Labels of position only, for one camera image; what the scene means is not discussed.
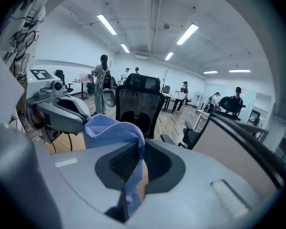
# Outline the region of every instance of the fan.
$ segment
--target fan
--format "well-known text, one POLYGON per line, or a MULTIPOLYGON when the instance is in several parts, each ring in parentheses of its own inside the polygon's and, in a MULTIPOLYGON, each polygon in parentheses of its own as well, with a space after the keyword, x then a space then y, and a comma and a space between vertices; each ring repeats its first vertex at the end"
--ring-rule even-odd
POLYGON ((202 100, 202 93, 201 92, 194 93, 193 99, 196 100, 196 103, 195 103, 195 105, 193 107, 197 108, 196 104, 197 104, 198 101, 202 100))

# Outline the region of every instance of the air vent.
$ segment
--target air vent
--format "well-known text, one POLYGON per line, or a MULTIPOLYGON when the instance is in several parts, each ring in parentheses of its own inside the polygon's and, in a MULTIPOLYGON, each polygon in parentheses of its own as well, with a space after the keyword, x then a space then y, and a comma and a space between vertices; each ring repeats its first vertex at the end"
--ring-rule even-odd
POLYGON ((145 60, 148 59, 148 54, 146 53, 136 52, 134 55, 138 59, 145 59, 145 60))

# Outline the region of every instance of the ceiling light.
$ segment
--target ceiling light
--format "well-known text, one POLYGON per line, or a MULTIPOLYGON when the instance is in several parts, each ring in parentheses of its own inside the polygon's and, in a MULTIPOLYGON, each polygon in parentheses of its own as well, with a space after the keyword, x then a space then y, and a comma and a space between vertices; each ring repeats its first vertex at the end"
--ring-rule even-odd
POLYGON ((97 16, 101 22, 107 27, 107 29, 111 32, 112 35, 116 35, 115 30, 112 28, 112 26, 109 24, 109 22, 105 19, 105 17, 100 14, 97 16))
POLYGON ((121 46, 124 48, 124 50, 129 53, 128 49, 126 48, 125 44, 124 43, 121 43, 121 46))
POLYGON ((237 72, 243 72, 243 73, 250 73, 251 70, 229 70, 230 73, 237 73, 237 72))
POLYGON ((204 74, 215 74, 215 73, 218 73, 217 71, 206 71, 204 72, 204 74))
POLYGON ((191 24, 191 26, 187 29, 187 31, 183 34, 183 36, 177 42, 178 45, 182 45, 186 39, 188 39, 196 30, 198 29, 197 25, 191 24))
POLYGON ((174 54, 173 52, 169 52, 168 55, 166 56, 165 60, 169 60, 173 54, 174 54))

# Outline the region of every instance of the white ceiling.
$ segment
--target white ceiling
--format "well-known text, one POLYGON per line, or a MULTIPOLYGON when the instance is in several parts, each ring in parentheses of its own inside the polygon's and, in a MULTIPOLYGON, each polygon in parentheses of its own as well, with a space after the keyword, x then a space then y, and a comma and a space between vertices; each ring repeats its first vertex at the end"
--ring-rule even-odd
POLYGON ((169 63, 206 77, 229 78, 227 71, 237 67, 252 71, 238 77, 272 82, 260 42, 224 0, 66 0, 60 6, 72 11, 70 16, 80 26, 119 53, 125 53, 120 46, 125 43, 131 53, 146 52, 151 59, 164 62, 172 51, 169 63), (118 35, 110 34, 98 20, 99 14, 118 35), (177 45, 191 23, 199 29, 183 45, 177 45), (209 70, 219 73, 203 74, 209 70))

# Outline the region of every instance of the blue cloth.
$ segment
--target blue cloth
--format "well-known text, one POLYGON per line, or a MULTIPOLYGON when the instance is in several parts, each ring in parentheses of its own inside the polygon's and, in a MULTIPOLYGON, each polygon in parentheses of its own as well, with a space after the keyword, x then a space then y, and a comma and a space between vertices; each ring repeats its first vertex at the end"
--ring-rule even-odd
POLYGON ((137 141, 139 163, 125 184, 127 210, 128 215, 131 216, 142 203, 137 189, 143 177, 145 140, 142 131, 134 124, 119 122, 109 116, 97 114, 88 119, 83 136, 87 149, 125 141, 137 141))

